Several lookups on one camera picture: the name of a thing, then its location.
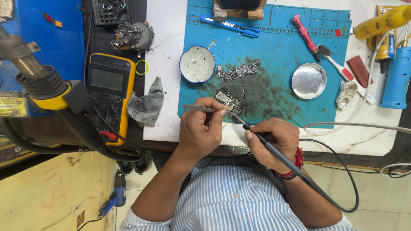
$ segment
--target yellow rubber band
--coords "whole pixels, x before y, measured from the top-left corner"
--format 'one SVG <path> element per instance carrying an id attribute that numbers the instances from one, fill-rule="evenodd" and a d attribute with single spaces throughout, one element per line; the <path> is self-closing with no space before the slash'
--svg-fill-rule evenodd
<path id="1" fill-rule="evenodd" d="M 145 65 L 147 66 L 147 70 L 146 70 L 143 74 L 140 74 L 140 73 L 137 72 L 137 68 L 136 68 L 136 73 L 137 73 L 137 75 L 144 75 L 145 73 L 148 72 L 148 63 L 147 63 L 144 59 L 140 59 L 139 61 L 137 61 L 137 62 L 136 62 L 136 66 L 137 66 L 137 64 L 138 64 L 139 62 L 141 62 L 141 61 L 144 61 L 144 62 L 145 62 Z"/>

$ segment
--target red screwdriver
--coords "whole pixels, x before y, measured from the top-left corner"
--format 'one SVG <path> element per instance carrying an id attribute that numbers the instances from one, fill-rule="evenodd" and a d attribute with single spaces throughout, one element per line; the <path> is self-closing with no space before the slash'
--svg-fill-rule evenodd
<path id="1" fill-rule="evenodd" d="M 305 44 L 308 47 L 308 50 L 312 53 L 315 60 L 317 62 L 320 62 L 320 64 L 322 65 L 323 63 L 321 63 L 320 54 L 317 51 L 317 47 L 315 46 L 314 42 L 310 39 L 307 29 L 302 25 L 301 20 L 300 20 L 300 15 L 299 14 L 295 15 L 291 19 L 291 22 L 295 24 L 296 28 L 298 29 L 298 32 L 300 33 L 301 37 L 304 39 Z"/>

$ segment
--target person's left hand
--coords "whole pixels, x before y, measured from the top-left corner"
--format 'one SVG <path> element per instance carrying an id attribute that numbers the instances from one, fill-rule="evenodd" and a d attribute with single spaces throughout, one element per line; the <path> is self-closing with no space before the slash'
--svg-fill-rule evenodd
<path id="1" fill-rule="evenodd" d="M 175 153 L 196 164 L 221 143 L 221 124 L 228 108 L 211 97 L 197 98 L 194 105 L 217 110 L 214 113 L 189 110 L 181 115 L 180 143 Z"/>

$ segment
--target tiled floor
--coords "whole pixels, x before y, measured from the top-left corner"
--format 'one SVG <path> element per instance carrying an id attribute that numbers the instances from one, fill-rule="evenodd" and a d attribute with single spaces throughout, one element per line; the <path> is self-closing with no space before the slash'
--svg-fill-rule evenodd
<path id="1" fill-rule="evenodd" d="M 337 203 L 352 208 L 354 190 L 345 171 L 304 165 L 314 181 Z M 132 173 L 127 180 L 127 202 L 117 208 L 116 230 L 141 190 L 157 173 L 155 166 L 142 176 Z M 411 230 L 411 177 L 391 179 L 380 174 L 352 172 L 360 195 L 360 205 L 347 218 L 358 231 L 410 231 Z"/>

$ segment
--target striped shirt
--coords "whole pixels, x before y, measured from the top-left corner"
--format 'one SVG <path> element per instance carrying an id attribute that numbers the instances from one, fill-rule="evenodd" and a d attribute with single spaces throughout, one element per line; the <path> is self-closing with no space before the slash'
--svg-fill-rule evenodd
<path id="1" fill-rule="evenodd" d="M 285 202 L 270 170 L 247 159 L 203 158 L 181 194 L 174 216 L 149 222 L 130 209 L 122 231 L 276 230 L 355 231 L 343 215 L 337 224 L 308 229 Z"/>

